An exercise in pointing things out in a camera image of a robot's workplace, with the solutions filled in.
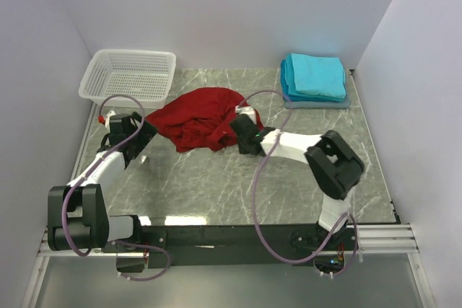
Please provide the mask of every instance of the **marble tabletop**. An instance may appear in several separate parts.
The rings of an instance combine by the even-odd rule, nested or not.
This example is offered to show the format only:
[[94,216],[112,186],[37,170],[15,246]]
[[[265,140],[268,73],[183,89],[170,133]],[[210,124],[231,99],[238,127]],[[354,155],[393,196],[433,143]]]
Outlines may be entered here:
[[[338,131],[365,163],[365,173],[352,197],[358,222],[395,222],[378,158],[372,144],[353,78],[346,79],[352,106],[349,110],[294,110],[286,131],[303,134]],[[278,69],[184,69],[176,71],[167,102],[199,87],[227,87],[246,96],[260,89],[278,89]],[[250,100],[266,126],[278,127],[287,111],[275,94]],[[113,107],[105,107],[104,113]],[[118,113],[136,109],[116,108]],[[94,107],[84,138],[78,172],[93,160],[107,130],[98,123]],[[218,152],[194,149],[178,153],[167,138],[156,135],[115,182],[103,192],[112,216],[147,216],[164,224],[167,216],[190,217],[191,223],[251,224],[250,184],[261,158],[240,155],[237,146]],[[314,223],[321,212],[323,193],[309,166],[271,158],[261,174],[257,191],[260,222]]]

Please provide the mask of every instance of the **white plastic basket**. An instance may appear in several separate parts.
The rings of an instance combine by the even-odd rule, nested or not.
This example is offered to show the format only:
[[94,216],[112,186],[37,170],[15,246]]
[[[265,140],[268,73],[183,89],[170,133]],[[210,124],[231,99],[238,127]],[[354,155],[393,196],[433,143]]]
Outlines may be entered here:
[[[175,73],[176,56],[151,50],[99,50],[80,82],[79,95],[101,105],[106,97],[127,94],[145,108],[164,107]],[[115,97],[105,105],[136,107],[133,101]]]

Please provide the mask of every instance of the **red cloth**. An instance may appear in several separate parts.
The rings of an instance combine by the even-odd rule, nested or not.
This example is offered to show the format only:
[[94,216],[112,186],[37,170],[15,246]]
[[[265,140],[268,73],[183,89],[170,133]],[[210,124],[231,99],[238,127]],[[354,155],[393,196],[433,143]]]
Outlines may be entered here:
[[[229,123],[236,116],[236,105],[243,99],[228,88],[199,88],[151,113],[146,120],[160,135],[169,138],[179,152],[199,147],[219,151],[237,143]],[[263,128],[258,113],[257,126]]]

